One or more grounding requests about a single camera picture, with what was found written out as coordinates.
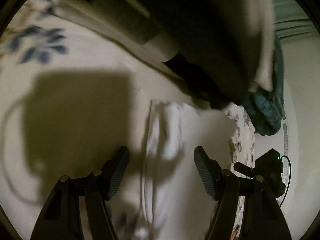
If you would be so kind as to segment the floral bed sheet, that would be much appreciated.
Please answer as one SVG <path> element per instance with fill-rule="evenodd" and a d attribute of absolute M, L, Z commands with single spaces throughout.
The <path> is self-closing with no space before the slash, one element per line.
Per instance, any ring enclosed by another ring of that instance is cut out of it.
<path fill-rule="evenodd" d="M 147 239 L 142 180 L 152 100 L 227 115 L 99 33 L 58 14 L 60 0 L 1 0 L 1 216 L 31 239 L 62 176 L 100 170 L 125 146 L 130 161 L 106 207 L 117 239 Z M 84 239 L 93 239 L 79 197 Z"/>

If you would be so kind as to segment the white bed headboard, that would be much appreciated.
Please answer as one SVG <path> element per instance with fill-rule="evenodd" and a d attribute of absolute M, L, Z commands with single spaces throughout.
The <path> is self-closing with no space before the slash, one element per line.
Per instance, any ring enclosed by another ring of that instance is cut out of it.
<path fill-rule="evenodd" d="M 293 239 L 301 239 L 319 212 L 319 36 L 282 42 L 285 119 L 271 137 L 255 136 L 254 157 L 274 148 L 287 155 L 289 191 L 281 206 Z"/>

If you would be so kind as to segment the white cloth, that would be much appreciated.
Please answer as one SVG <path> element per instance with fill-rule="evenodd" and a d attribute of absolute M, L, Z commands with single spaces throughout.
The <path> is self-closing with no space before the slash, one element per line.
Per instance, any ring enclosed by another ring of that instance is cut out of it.
<path fill-rule="evenodd" d="M 152 100 L 142 180 L 147 239 L 203 239 L 216 209 L 194 162 L 201 146 L 229 168 L 236 124 L 225 113 Z"/>

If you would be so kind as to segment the black folded garment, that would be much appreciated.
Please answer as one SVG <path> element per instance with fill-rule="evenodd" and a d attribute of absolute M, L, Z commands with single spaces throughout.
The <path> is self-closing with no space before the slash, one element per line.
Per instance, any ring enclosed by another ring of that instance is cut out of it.
<path fill-rule="evenodd" d="M 241 105 L 256 76 L 261 0 L 60 0 L 58 14 L 221 109 Z"/>

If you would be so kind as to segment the dark green folded blanket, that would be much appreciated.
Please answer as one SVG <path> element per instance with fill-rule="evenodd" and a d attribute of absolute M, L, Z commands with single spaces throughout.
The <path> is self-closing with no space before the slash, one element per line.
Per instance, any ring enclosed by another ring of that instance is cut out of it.
<path fill-rule="evenodd" d="M 284 111 L 284 57 L 281 42 L 274 37 L 273 54 L 273 90 L 268 92 L 259 88 L 249 93 L 242 103 L 256 133 L 272 136 L 279 132 L 281 121 L 285 119 Z"/>

